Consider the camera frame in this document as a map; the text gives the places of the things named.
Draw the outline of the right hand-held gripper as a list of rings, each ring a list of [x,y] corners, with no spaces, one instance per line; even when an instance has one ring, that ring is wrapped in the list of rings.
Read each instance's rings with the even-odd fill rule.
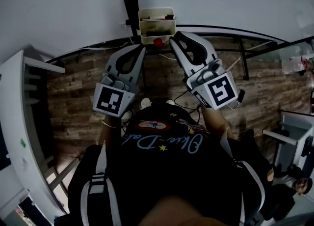
[[[218,110],[238,98],[231,72],[224,69],[209,41],[192,32],[178,31],[169,42],[188,76],[185,80],[188,91],[206,109]]]

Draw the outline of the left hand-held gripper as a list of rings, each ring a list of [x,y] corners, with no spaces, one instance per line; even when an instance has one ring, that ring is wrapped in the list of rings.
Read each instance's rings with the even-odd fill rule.
[[[137,81],[141,72],[146,48],[143,44],[130,45],[113,53],[100,83],[96,84],[93,110],[121,118],[139,92]],[[131,61],[128,70],[123,66]]]

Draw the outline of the person's left forearm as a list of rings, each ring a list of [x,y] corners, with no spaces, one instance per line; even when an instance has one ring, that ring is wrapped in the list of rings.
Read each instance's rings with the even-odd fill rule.
[[[98,145],[105,144],[109,149],[115,141],[121,139],[121,119],[106,115],[102,121],[102,130],[98,140]]]

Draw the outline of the person's right forearm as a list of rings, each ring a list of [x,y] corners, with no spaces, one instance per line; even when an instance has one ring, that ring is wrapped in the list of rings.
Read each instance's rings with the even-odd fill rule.
[[[220,110],[206,109],[201,107],[202,116],[206,129],[216,138],[221,139],[223,134],[229,128],[229,125]]]

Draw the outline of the cream plastic desk organizer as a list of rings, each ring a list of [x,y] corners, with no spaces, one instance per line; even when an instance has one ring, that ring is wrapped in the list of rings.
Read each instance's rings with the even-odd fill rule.
[[[142,18],[166,15],[174,15],[174,19],[163,21],[144,21],[144,22],[140,21]],[[171,36],[174,36],[176,33],[176,16],[174,10],[171,7],[155,7],[140,9],[138,12],[138,18],[141,42],[144,45],[153,45],[153,40],[155,38],[161,38],[164,44],[166,44],[169,38]],[[171,35],[147,37],[146,32],[148,31],[170,31]]]

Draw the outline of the beige stick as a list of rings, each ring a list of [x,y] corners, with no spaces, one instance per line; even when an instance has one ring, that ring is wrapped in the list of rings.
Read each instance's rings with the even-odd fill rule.
[[[239,57],[229,68],[226,69],[226,72],[230,71],[240,60],[242,57]]]

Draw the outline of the person's left white shoe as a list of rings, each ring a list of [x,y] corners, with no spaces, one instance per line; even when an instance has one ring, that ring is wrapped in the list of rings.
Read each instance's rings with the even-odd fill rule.
[[[152,105],[152,102],[151,102],[151,100],[149,99],[149,98],[143,98],[142,100],[141,100],[141,110],[142,109],[145,109],[145,108],[147,108],[147,107],[150,107]]]

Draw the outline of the frosted glass door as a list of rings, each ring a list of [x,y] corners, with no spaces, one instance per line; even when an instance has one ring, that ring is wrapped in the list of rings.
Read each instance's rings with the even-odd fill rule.
[[[310,36],[310,37],[306,37],[306,38],[300,39],[300,40],[296,40],[296,41],[293,41],[293,42],[284,42],[284,43],[281,43],[281,44],[277,44],[275,46],[271,46],[271,47],[265,48],[265,49],[260,50],[260,51],[253,51],[251,54],[244,55],[244,57],[240,56],[239,58],[240,58],[240,60],[246,60],[246,59],[249,59],[249,58],[257,57],[259,55],[263,55],[263,54],[272,52],[272,51],[276,51],[276,50],[283,49],[283,48],[286,48],[286,47],[291,47],[291,46],[294,46],[294,45],[297,45],[297,44],[300,44],[300,43],[303,43],[303,42],[310,42],[312,40],[314,40],[314,35]]]

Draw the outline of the clear plastic bag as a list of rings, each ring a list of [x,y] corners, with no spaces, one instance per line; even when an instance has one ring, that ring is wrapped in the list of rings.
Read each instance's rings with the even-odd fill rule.
[[[307,62],[314,58],[314,51],[303,51],[298,47],[280,50],[279,54],[282,70],[286,75],[306,71]]]

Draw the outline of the black printed T-shirt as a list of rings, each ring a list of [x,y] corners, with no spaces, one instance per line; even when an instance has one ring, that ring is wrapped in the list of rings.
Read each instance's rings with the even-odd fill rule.
[[[126,133],[106,147],[105,178],[113,185],[123,226],[136,226],[169,196],[204,217],[238,226],[241,187],[235,162],[190,114],[162,103],[138,111]]]

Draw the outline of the white shelf unit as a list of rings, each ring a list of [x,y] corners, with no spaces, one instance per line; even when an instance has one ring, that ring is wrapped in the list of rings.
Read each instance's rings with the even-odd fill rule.
[[[39,100],[31,99],[28,92],[38,90],[38,86],[29,84],[29,80],[39,80],[40,76],[27,73],[25,70],[29,67],[65,73],[65,68],[27,57],[23,51],[0,65],[0,123],[17,177],[33,204],[53,225],[56,218],[67,214],[54,190],[78,165],[79,159],[73,159],[51,183],[47,182],[53,172],[53,168],[48,167],[53,156],[44,157],[36,132],[31,107]]]

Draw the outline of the small white desk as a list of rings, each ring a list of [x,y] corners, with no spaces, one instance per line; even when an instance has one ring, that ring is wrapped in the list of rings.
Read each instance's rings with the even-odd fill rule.
[[[295,164],[309,177],[314,170],[314,115],[280,111],[279,126],[262,133],[276,141],[274,165],[287,170]]]

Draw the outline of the dark blue panel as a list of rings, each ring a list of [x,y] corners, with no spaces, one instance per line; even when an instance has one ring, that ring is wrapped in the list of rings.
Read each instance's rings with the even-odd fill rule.
[[[0,171],[11,165],[0,124]]]

